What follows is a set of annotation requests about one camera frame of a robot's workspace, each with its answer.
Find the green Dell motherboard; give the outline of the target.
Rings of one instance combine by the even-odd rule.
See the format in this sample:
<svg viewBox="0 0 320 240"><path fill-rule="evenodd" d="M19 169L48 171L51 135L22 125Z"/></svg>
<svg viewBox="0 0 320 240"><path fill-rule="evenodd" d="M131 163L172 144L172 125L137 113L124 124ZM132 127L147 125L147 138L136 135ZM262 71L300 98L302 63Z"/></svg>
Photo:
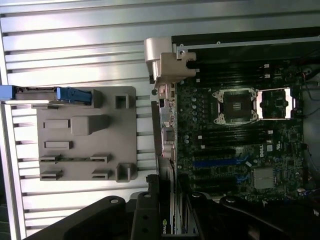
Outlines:
<svg viewBox="0 0 320 240"><path fill-rule="evenodd" d="M188 64L196 71L176 86L175 140L177 174L186 174L194 191L212 197L234 195L249 201L297 199L308 183L304 157L302 85L305 74L290 60ZM256 120L239 125L215 124L217 99L224 89L258 91L290 88L293 118ZM194 157L201 149L235 149L233 155ZM194 167L194 161L234 160L236 165ZM254 169L273 168L274 188L255 189Z"/></svg>

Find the blue expansion slot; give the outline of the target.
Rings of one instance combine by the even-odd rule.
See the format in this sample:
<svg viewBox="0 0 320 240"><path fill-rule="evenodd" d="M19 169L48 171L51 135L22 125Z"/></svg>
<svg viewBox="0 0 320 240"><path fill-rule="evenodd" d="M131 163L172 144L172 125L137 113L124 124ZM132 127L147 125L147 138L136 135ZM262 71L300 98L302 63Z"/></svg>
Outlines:
<svg viewBox="0 0 320 240"><path fill-rule="evenodd" d="M209 168L209 167L219 167L219 166L231 166L237 165L236 160L203 160L203 161L194 161L193 166L195 168Z"/></svg>

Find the black long expansion slot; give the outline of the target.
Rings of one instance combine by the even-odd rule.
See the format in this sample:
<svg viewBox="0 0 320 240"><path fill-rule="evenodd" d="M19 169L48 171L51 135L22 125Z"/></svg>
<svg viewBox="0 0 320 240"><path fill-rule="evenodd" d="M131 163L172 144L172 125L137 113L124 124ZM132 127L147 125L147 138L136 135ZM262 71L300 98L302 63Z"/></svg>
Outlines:
<svg viewBox="0 0 320 240"><path fill-rule="evenodd" d="M235 155L236 150L233 148L215 148L215 149L200 149L193 153L194 157L207 157L207 156L225 156Z"/></svg>

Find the silver chipset heatsink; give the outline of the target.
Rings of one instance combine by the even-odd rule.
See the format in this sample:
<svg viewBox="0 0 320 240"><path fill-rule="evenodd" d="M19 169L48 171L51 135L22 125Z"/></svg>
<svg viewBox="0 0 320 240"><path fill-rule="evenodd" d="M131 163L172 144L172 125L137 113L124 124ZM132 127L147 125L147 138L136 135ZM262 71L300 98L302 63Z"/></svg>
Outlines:
<svg viewBox="0 0 320 240"><path fill-rule="evenodd" d="M274 169L272 167L255 168L253 170L254 188L257 190L275 187Z"/></svg>

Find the green RAM stick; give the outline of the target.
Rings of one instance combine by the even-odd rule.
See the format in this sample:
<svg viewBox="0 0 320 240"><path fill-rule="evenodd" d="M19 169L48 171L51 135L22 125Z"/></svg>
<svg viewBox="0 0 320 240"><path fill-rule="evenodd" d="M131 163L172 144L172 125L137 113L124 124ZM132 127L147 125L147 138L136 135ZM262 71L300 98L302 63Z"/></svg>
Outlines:
<svg viewBox="0 0 320 240"><path fill-rule="evenodd" d="M57 159L54 160L55 162L91 162L91 158L90 157L59 157Z"/></svg>

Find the grey plastic parts rack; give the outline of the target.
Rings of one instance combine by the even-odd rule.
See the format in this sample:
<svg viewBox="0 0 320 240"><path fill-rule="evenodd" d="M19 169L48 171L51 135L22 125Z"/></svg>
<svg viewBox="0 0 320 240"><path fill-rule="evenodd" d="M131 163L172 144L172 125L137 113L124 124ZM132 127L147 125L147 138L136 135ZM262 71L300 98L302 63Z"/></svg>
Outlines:
<svg viewBox="0 0 320 240"><path fill-rule="evenodd" d="M137 178L136 89L102 86L88 91L91 105L36 109L42 181L127 183ZM62 157L91 161L55 161Z"/></svg>

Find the CPU socket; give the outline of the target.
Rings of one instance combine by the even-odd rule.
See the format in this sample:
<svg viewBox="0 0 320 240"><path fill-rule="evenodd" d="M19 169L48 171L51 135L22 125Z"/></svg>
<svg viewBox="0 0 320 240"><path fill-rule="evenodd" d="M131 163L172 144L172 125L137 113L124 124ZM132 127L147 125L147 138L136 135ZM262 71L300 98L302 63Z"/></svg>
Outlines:
<svg viewBox="0 0 320 240"><path fill-rule="evenodd" d="M248 124L259 119L257 112L258 90L245 88L221 89L212 93L217 100L217 125Z"/></svg>

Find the metal socket cover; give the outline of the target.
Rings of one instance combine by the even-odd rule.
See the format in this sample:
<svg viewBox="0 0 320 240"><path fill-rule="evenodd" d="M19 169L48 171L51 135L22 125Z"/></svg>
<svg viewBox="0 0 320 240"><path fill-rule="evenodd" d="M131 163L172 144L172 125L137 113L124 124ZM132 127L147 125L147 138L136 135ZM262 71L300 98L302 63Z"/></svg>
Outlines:
<svg viewBox="0 0 320 240"><path fill-rule="evenodd" d="M290 120L296 107L296 99L291 89L275 88L257 92L256 113L259 120Z"/></svg>

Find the hard disk in blue carrier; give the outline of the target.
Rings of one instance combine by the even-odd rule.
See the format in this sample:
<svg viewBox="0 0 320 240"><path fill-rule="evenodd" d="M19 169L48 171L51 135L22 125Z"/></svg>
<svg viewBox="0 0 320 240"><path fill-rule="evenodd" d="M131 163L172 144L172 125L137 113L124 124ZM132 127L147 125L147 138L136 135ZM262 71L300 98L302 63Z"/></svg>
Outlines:
<svg viewBox="0 0 320 240"><path fill-rule="evenodd" d="M0 85L0 102L8 101L55 101L90 105L92 93L73 87L22 87L15 85Z"/></svg>

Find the black silver PC case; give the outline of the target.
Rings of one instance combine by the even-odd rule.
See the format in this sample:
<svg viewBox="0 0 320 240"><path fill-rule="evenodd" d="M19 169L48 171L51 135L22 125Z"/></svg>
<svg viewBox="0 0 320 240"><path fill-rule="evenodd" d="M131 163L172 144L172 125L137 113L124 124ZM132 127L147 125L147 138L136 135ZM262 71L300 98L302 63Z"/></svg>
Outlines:
<svg viewBox="0 0 320 240"><path fill-rule="evenodd" d="M145 62L149 70L150 80L152 78L151 63L161 53L180 53L187 51L196 55L193 62L209 61L215 64L244 63L253 61L292 61L299 65L304 72L305 79L301 87L303 99L303 143L304 159L307 163L309 178L302 190L302 195L296 199L260 200L250 201L236 195L234 196L253 203L266 203L271 201L311 201L320 203L320 168L313 162L312 151L316 150L319 140L316 137L320 133L320 98L311 97L311 89L320 90L320 84L313 78L320 74L320 36L318 35L268 35L268 36L223 36L216 34L204 34L195 36L170 36L148 38L144 42ZM182 197L178 189L178 172L176 168L175 196L177 216L179 217L177 227L179 233L166 236L160 229L160 240L197 240L198 236L186 232L183 226L181 209ZM219 202L226 196L210 198Z"/></svg>

